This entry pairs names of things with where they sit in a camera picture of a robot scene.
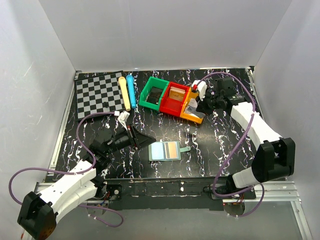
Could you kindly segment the white VIP credit card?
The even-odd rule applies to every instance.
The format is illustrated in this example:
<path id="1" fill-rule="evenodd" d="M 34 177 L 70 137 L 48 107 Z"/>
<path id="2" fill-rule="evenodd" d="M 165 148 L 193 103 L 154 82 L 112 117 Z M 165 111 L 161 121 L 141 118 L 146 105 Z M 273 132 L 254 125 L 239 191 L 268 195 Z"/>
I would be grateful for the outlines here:
<path id="1" fill-rule="evenodd" d="M 195 107 L 190 106 L 190 105 L 187 107 L 187 111 L 190 114 L 195 115 L 197 118 L 200 118 L 200 119 L 202 119 L 205 116 L 205 114 L 203 112 L 197 111 L 197 109 Z"/>

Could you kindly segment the mint green card holder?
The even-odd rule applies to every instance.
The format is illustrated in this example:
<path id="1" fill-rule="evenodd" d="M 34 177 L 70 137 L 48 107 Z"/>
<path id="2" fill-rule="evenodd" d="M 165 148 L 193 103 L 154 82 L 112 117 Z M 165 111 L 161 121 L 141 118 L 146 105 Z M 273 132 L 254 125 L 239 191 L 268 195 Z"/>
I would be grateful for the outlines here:
<path id="1" fill-rule="evenodd" d="M 181 153 L 190 150 L 190 146 L 180 147 L 179 141 L 157 141 L 148 146 L 148 157 L 150 162 L 180 161 Z"/>

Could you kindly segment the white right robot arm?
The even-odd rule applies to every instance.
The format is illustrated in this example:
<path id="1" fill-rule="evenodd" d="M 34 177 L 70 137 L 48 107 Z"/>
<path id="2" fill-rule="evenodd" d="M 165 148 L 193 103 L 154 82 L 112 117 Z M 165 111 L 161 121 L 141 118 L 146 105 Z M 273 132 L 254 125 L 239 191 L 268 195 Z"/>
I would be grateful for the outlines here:
<path id="1" fill-rule="evenodd" d="M 251 166 L 230 174 L 225 185 L 212 186 L 218 198 L 237 199 L 250 187 L 293 175 L 296 144 L 292 138 L 283 138 L 256 112 L 255 101 L 248 94 L 238 94 L 234 76 L 214 80 L 209 88 L 204 80 L 195 80 L 191 90 L 198 93 L 197 112 L 210 115 L 221 109 L 230 115 L 244 130 L 236 144 L 238 148 L 246 137 L 253 142 L 256 154 Z"/>

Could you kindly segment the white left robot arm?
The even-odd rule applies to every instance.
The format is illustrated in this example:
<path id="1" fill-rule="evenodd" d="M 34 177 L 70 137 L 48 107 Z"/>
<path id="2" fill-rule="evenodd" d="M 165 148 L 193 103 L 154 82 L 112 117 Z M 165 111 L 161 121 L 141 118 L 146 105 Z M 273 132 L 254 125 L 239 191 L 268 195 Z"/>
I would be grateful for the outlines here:
<path id="1" fill-rule="evenodd" d="M 29 192 L 23 199 L 18 224 L 36 240 L 47 239 L 57 223 L 70 211 L 87 199 L 101 200 L 106 187 L 98 175 L 107 168 L 110 154 L 126 147 L 145 148 L 156 142 L 152 136 L 139 132 L 134 126 L 113 134 L 110 129 L 98 131 L 89 145 L 85 159 L 51 186 L 35 193 Z"/>

